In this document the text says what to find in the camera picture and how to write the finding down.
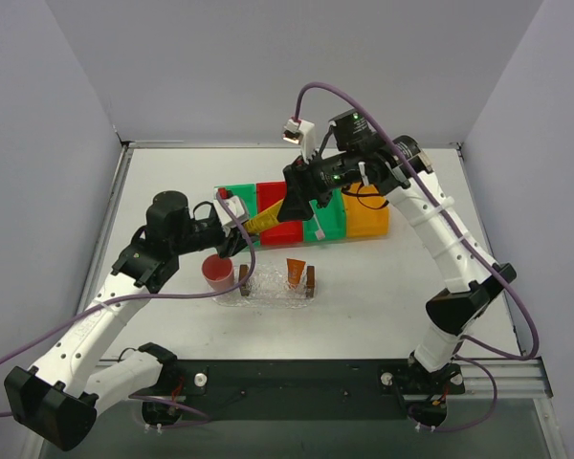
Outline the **white toothbrush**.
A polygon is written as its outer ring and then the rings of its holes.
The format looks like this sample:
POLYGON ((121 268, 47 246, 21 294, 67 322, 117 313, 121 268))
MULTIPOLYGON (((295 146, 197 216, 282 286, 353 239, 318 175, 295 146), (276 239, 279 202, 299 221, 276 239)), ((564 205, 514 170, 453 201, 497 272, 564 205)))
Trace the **white toothbrush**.
POLYGON ((323 240, 325 238, 325 232, 320 224, 319 217, 315 211, 313 211, 313 222, 316 225, 315 229, 315 237, 318 241, 323 240))

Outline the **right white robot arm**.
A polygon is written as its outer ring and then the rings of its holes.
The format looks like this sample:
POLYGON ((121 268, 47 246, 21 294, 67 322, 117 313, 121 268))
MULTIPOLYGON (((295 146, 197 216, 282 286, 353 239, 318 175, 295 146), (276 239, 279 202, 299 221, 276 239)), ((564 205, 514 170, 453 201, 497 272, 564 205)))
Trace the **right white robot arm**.
POLYGON ((315 146, 314 124, 287 120, 283 138, 297 144, 300 154, 283 169, 286 194, 277 219, 308 221, 314 207, 329 204, 334 190, 374 186, 414 229, 444 281, 444 290, 426 304, 430 328, 413 352, 427 372, 437 372, 453 359, 471 323, 516 272, 478 246, 414 138, 402 135, 386 142, 355 109, 332 119, 329 134, 339 152, 325 158, 315 146))

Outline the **orange toothpaste tube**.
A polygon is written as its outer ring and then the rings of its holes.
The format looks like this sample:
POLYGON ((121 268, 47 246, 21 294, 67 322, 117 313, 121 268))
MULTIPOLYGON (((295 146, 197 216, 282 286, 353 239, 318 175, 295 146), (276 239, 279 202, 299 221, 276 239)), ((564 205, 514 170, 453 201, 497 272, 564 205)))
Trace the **orange toothpaste tube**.
POLYGON ((306 262, 299 259, 287 258, 287 282, 290 289, 296 289, 306 269, 306 262))

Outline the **pink plastic cup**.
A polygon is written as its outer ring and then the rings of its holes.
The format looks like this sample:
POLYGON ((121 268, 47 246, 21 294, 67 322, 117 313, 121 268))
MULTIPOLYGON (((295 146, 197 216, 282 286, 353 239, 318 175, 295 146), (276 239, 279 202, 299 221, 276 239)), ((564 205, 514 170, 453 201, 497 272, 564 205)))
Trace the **pink plastic cup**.
POLYGON ((208 285, 216 292, 227 291, 234 285, 233 263, 218 254, 208 256, 202 263, 201 272, 208 285))

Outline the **yellow toothpaste tube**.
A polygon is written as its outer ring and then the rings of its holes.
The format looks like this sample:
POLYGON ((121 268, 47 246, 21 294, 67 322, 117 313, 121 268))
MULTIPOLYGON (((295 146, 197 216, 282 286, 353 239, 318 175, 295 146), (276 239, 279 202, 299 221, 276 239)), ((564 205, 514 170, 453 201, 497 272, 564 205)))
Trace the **yellow toothpaste tube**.
POLYGON ((262 210, 244 224, 248 234, 260 234, 266 230, 271 230, 281 224, 278 220, 283 200, 279 200, 270 207, 262 210))

